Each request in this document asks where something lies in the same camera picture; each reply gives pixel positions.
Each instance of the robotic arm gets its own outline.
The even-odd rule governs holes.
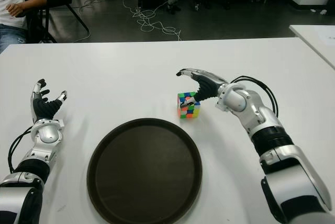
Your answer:
[[[47,102],[40,91],[44,79],[35,84],[31,95],[33,127],[31,137],[34,147],[23,157],[16,169],[0,182],[0,223],[37,224],[42,207],[44,184],[55,164],[59,144],[62,141],[62,120],[53,120],[67,98],[64,91],[54,101]]]
[[[194,97],[181,107],[218,97],[216,107],[239,118],[260,156],[265,173],[262,189],[277,221],[335,223],[335,217],[329,214],[332,206],[327,187],[256,92],[202,70],[182,69],[177,73],[181,75],[191,77],[200,85]]]

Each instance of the white tabletop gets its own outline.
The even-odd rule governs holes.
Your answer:
[[[335,26],[291,25],[289,28],[335,69]]]
[[[279,119],[328,186],[334,205],[335,75],[298,38],[10,46],[0,55],[0,178],[8,174],[11,142],[31,125],[31,89],[45,78],[50,97],[66,89],[69,98],[55,116],[64,119],[65,141],[46,183],[40,223],[105,223],[87,194],[88,162],[107,133],[143,117],[182,127],[202,157],[200,195],[178,223],[277,223],[261,189],[259,157],[238,119],[215,108],[214,98],[202,102],[199,118],[178,119],[177,93],[198,87],[175,76],[184,67],[229,81],[241,74],[264,81],[278,100]],[[270,105],[258,87],[248,87]],[[30,146],[24,138],[14,166]]]

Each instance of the colorful cube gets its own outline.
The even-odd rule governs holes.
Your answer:
[[[200,102],[196,102],[194,105],[190,105],[184,108],[180,108],[180,104],[190,99],[195,95],[195,92],[179,93],[177,97],[177,110],[180,118],[196,118],[200,111]]]

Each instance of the black cable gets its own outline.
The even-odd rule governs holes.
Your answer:
[[[276,115],[276,117],[278,117],[279,109],[278,109],[278,103],[277,103],[276,97],[274,96],[273,92],[266,84],[264,84],[262,81],[259,81],[249,76],[239,76],[238,78],[231,81],[231,83],[237,83],[240,81],[249,81],[249,82],[257,84],[260,88],[262,88],[270,98],[273,113]]]
[[[12,143],[12,145],[10,146],[9,148],[9,152],[8,152],[8,166],[9,166],[9,171],[10,173],[13,173],[14,172],[14,168],[13,168],[13,165],[12,165],[12,156],[13,156],[13,153],[15,151],[15,149],[17,148],[17,146],[20,144],[22,138],[24,137],[24,135],[30,133],[30,129],[32,128],[29,127],[27,130],[25,130],[24,133],[22,133],[20,136],[18,136]]]

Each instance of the round tray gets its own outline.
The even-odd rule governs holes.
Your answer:
[[[88,194],[110,223],[167,224],[181,218],[200,189],[198,149],[180,127],[161,119],[127,122],[95,149]]]

